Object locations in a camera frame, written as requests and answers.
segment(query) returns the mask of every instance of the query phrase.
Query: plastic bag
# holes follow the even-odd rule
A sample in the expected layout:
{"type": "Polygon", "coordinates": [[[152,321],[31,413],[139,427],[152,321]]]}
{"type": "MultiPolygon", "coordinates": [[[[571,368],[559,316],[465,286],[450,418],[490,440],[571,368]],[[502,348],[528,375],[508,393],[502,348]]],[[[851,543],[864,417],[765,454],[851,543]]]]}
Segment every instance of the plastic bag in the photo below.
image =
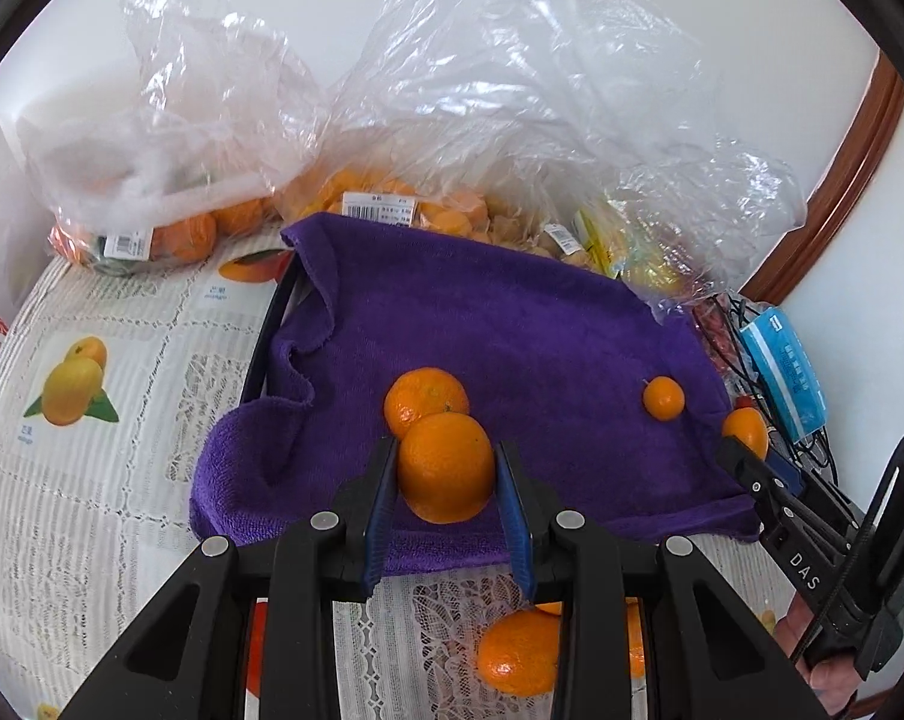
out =
{"type": "Polygon", "coordinates": [[[591,265],[659,309],[738,286],[805,213],[786,167],[717,135],[698,45],[647,0],[387,0],[276,203],[294,220],[388,185],[477,194],[520,247],[579,215],[591,265]]]}
{"type": "Polygon", "coordinates": [[[125,274],[205,259],[261,227],[309,165],[324,93],[287,39],[228,4],[122,0],[142,101],[104,121],[20,127],[52,245],[125,274]]]}
{"type": "Polygon", "coordinates": [[[52,214],[28,188],[0,125],[0,319],[11,324],[49,264],[42,240],[52,214]]]}

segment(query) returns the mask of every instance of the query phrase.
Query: red object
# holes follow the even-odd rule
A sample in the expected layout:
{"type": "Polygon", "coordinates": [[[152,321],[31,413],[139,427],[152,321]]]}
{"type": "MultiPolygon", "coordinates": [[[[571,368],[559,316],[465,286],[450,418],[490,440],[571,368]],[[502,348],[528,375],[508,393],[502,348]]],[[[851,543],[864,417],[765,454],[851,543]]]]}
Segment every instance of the red object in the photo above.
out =
{"type": "Polygon", "coordinates": [[[252,639],[248,645],[248,671],[245,676],[245,687],[255,698],[259,697],[262,685],[262,646],[266,640],[266,615],[268,602],[259,601],[252,614],[252,639]]]}

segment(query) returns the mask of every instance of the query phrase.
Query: purple cloth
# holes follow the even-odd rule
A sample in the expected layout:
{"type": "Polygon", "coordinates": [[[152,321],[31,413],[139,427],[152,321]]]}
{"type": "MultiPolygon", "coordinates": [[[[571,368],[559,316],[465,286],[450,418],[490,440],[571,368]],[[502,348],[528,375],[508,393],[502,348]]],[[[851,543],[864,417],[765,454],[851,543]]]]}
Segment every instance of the purple cloth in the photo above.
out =
{"type": "MultiPolygon", "coordinates": [[[[386,435],[382,404],[412,368],[458,377],[492,442],[615,533],[754,538],[751,499],[714,462],[728,398],[690,323],[658,325],[625,285],[555,261],[317,214],[286,241],[316,287],[271,343],[269,394],[215,425],[191,489],[199,538],[277,536],[330,505],[386,435]],[[658,422],[645,381],[671,376],[685,412],[658,422]]],[[[507,557],[494,501],[430,525],[403,501],[386,572],[507,557]]]]}

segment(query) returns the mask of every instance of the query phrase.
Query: metal screw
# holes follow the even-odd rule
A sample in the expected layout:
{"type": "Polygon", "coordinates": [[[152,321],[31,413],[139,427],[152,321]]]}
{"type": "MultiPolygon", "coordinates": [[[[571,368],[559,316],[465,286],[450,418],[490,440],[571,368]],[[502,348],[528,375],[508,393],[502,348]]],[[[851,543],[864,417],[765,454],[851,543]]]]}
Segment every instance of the metal screw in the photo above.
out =
{"type": "Polygon", "coordinates": [[[585,517],[579,512],[575,512],[574,509],[565,509],[564,512],[555,515],[555,522],[558,523],[559,528],[576,531],[585,524],[585,517]]]}
{"type": "Polygon", "coordinates": [[[338,525],[338,514],[335,512],[318,512],[311,516],[311,527],[316,531],[331,531],[338,525]]]}
{"type": "Polygon", "coordinates": [[[228,551],[228,539],[225,536],[209,536],[202,541],[202,555],[205,557],[218,557],[228,551]]]}
{"type": "Polygon", "coordinates": [[[687,557],[692,554],[692,543],[685,536],[669,536],[665,541],[665,548],[672,555],[687,557]]]}

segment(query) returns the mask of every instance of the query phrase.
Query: barcode label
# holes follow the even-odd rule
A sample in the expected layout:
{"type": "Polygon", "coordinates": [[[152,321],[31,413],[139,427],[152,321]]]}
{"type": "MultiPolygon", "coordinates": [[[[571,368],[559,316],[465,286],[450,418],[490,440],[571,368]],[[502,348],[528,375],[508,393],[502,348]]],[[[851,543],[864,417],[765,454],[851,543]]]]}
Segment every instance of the barcode label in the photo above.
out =
{"type": "Polygon", "coordinates": [[[551,240],[558,244],[565,255],[585,250],[578,239],[562,224],[543,224],[542,229],[551,236],[551,240]]]}
{"type": "Polygon", "coordinates": [[[341,210],[346,217],[410,227],[415,215],[415,198],[402,197],[400,194],[346,191],[341,198],[341,210]]]}
{"type": "Polygon", "coordinates": [[[151,236],[151,230],[110,235],[105,239],[103,255],[113,260],[147,262],[151,255],[151,236]]]}

